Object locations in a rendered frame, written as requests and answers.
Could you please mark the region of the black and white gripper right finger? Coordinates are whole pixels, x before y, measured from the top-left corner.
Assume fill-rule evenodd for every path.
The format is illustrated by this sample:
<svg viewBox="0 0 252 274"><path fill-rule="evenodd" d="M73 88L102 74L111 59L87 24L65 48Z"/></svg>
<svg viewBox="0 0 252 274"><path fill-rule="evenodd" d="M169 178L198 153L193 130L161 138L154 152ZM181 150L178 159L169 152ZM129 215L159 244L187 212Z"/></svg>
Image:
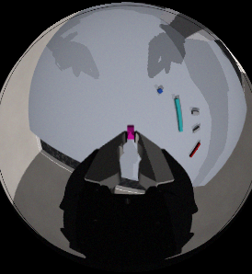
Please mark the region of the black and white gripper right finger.
<svg viewBox="0 0 252 274"><path fill-rule="evenodd" d="M137 154L141 157L138 169L138 182L144 191L157 187L157 193L167 193L183 199L191 213L198 211L189 175L181 164L165 149L147 139L138 131L134 132Z"/></svg>

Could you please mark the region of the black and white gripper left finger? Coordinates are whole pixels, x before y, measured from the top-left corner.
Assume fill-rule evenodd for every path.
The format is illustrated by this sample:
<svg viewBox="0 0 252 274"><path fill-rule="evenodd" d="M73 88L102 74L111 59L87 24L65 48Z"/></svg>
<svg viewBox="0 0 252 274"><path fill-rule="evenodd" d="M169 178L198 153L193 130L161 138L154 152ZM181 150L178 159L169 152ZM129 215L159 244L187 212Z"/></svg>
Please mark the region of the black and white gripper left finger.
<svg viewBox="0 0 252 274"><path fill-rule="evenodd" d="M115 192L115 186L120 184L120 157L127 140L128 132L123 131L78 165L67 181L60 209L64 211L67 203L75 196L99 191L102 185L108 186L112 193Z"/></svg>

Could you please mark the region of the magenta block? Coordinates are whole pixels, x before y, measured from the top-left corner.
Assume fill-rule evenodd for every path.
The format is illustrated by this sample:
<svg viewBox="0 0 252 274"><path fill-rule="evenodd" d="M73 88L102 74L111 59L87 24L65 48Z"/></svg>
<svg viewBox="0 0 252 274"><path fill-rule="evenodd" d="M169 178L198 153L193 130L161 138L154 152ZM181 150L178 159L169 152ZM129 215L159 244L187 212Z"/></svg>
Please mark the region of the magenta block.
<svg viewBox="0 0 252 274"><path fill-rule="evenodd" d="M134 140L134 125L127 126L128 140Z"/></svg>

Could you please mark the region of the red rod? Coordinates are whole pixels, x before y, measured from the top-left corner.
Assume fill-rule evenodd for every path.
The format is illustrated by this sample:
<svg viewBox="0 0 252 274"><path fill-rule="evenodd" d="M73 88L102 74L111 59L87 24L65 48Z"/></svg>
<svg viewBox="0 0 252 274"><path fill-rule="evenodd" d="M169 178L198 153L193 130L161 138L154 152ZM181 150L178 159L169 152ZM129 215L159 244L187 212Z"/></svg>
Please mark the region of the red rod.
<svg viewBox="0 0 252 274"><path fill-rule="evenodd" d="M195 148L193 149L193 151L191 152L191 154L189 155L189 157L192 157L195 154L195 152L198 150L199 146L200 146L200 143L198 142L197 145L195 146Z"/></svg>

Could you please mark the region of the turquoise rod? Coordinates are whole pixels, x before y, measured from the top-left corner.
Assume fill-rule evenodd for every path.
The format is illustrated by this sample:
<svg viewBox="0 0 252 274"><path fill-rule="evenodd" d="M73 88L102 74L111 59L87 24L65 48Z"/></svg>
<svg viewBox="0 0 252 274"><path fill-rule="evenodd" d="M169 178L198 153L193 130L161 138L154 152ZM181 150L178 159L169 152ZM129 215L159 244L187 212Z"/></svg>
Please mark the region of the turquoise rod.
<svg viewBox="0 0 252 274"><path fill-rule="evenodd" d="M180 110L180 105L179 105L179 99L174 98L175 100L175 105L176 105L176 110L177 110L177 115L178 115L178 130L183 131L182 128L182 117L181 117L181 110Z"/></svg>

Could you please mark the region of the grey rod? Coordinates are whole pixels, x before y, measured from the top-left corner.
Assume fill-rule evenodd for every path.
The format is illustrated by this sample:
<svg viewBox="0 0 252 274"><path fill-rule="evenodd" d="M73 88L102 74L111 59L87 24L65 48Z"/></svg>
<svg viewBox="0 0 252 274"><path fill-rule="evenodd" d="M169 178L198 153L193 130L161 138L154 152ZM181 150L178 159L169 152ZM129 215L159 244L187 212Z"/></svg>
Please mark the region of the grey rod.
<svg viewBox="0 0 252 274"><path fill-rule="evenodd" d="M193 132L195 133L195 132L197 132L197 131L199 131L200 130L200 126L198 126L198 127L196 127L195 129L193 129Z"/></svg>
<svg viewBox="0 0 252 274"><path fill-rule="evenodd" d="M193 115L200 115L200 112L199 112L199 111L192 110L192 111L191 111L191 114L193 114Z"/></svg>

